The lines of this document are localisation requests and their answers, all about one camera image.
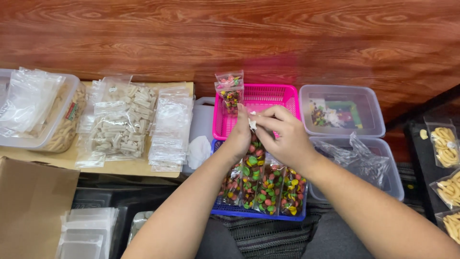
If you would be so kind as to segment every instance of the person's right hand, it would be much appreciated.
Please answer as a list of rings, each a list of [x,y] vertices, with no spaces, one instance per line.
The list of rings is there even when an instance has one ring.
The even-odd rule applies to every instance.
[[[285,107],[272,106],[250,117],[258,126],[278,134],[279,137],[274,140],[262,127],[256,130],[267,151],[284,165],[296,171],[305,170],[321,157],[310,143],[304,124]]]

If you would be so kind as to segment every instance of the person's left hand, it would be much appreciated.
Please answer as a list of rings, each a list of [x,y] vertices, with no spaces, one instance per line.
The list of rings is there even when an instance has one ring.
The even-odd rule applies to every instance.
[[[247,109],[243,104],[238,104],[238,121],[233,127],[227,140],[219,148],[226,149],[227,154],[231,154],[233,163],[238,163],[246,154],[251,143],[251,130],[247,116]]]

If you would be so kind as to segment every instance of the wooden table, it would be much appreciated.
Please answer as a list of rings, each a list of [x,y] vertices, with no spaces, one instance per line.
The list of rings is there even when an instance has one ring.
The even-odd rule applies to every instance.
[[[83,82],[86,86],[90,86],[91,82]],[[146,85],[151,87],[176,87],[182,85],[180,83],[147,83]],[[190,96],[193,96],[194,85],[193,82],[186,83],[187,88],[190,89]],[[151,137],[147,139],[147,143],[150,143]],[[76,169],[75,160],[77,158],[76,142],[78,140],[78,134],[72,143],[72,146],[64,153],[41,153],[28,151],[21,148],[12,147],[0,147],[0,157],[7,156],[13,159],[20,159],[26,161],[39,161],[49,163],[54,166]],[[147,148],[144,154],[148,154],[150,145],[146,145]],[[136,176],[156,176],[156,177],[178,177],[179,172],[151,172],[151,166],[148,165],[148,160],[144,161],[113,161],[106,162],[104,167],[84,168],[84,172],[90,173],[106,173],[106,174],[120,174],[120,175],[136,175]]]

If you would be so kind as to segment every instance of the pink plastic basket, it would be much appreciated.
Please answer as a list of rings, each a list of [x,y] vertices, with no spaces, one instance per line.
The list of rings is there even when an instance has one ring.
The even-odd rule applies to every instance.
[[[282,105],[300,120],[299,96],[292,85],[245,83],[243,97],[244,104],[250,111],[258,112],[273,105]],[[236,124],[236,117],[229,117],[223,112],[223,101],[216,93],[213,136],[217,140],[226,140]]]

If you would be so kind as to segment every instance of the wood grain surface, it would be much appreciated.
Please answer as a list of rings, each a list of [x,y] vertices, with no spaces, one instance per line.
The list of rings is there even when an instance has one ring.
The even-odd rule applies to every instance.
[[[455,0],[5,0],[0,67],[369,86],[385,121],[460,83]]]

